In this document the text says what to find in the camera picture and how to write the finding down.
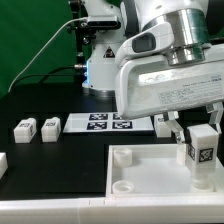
black table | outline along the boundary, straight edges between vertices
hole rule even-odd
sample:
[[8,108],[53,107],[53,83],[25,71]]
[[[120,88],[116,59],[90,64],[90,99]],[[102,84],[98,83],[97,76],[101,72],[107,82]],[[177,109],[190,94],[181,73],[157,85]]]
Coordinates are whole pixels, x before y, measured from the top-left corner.
[[[84,95],[78,81],[22,85],[2,98],[0,152],[7,152],[9,169],[0,181],[0,200],[103,197],[109,145],[175,143],[174,137],[158,139],[149,131],[61,133],[57,143],[42,143],[40,130],[46,119],[59,117],[63,130],[69,113],[91,112],[116,112],[115,99]],[[185,126],[209,118],[203,108],[180,115]],[[37,120],[38,133],[30,144],[15,144],[13,129],[30,117]]]

marker sheet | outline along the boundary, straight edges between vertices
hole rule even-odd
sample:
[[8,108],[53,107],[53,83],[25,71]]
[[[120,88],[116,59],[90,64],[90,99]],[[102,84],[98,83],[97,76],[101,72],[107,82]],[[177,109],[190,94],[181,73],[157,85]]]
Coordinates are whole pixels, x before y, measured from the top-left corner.
[[70,114],[64,133],[111,132],[111,131],[153,131],[150,117],[125,121],[118,113]]

green backdrop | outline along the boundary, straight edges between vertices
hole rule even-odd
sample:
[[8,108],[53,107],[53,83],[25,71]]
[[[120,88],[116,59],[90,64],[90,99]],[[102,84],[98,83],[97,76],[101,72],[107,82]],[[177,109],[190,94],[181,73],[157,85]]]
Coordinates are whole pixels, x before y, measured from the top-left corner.
[[[120,0],[108,2],[118,5]],[[67,0],[0,1],[0,97],[7,92],[13,78],[70,19],[72,14]],[[69,35],[65,29],[25,75],[45,74],[54,68],[74,64],[75,57],[74,35]]]

wire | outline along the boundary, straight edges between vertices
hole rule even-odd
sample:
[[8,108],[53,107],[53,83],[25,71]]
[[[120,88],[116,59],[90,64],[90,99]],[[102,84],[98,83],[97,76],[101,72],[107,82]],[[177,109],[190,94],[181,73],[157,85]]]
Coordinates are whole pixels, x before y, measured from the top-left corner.
[[56,68],[54,70],[52,70],[51,72],[49,72],[46,76],[44,76],[40,81],[39,83],[43,83],[45,82],[48,78],[49,78],[49,75],[50,74],[55,74],[57,72],[60,72],[60,71],[64,71],[64,70],[69,70],[69,69],[75,69],[74,66],[72,65],[69,65],[69,66],[63,66],[63,67],[60,67],[60,68]]
[[73,19],[68,22],[66,22],[53,36],[52,38],[41,48],[41,50],[34,56],[34,58],[28,63],[28,65],[15,77],[15,79],[12,81],[12,83],[9,86],[8,92],[11,91],[13,84],[15,81],[23,75],[23,73],[30,67],[30,65],[38,58],[38,56],[45,50],[45,48],[55,39],[55,37],[63,30],[68,24],[76,22],[76,21],[83,21],[86,20],[87,18],[79,18],[79,19]]
[[20,79],[17,79],[14,83],[13,83],[13,85],[12,85],[12,89],[20,82],[20,81],[22,81],[22,80],[24,80],[24,79],[29,79],[29,78],[33,78],[33,77],[45,77],[45,76],[49,76],[49,77],[61,77],[61,76],[63,76],[63,77],[74,77],[74,76],[78,76],[79,74],[72,74],[72,75],[61,75],[61,74],[43,74],[43,75],[28,75],[28,76],[25,76],[25,77],[22,77],[22,78],[20,78]]

white cube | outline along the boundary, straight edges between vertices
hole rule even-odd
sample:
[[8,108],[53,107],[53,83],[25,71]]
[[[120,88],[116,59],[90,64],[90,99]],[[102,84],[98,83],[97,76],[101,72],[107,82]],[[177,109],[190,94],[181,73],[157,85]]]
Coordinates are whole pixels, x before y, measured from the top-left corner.
[[30,143],[36,132],[37,127],[36,127],[36,120],[34,118],[22,120],[14,129],[15,142]]
[[154,116],[154,128],[158,138],[170,138],[172,135],[172,131],[165,123],[162,114]]
[[60,119],[57,117],[47,119],[41,129],[42,141],[57,142],[60,132],[61,132]]

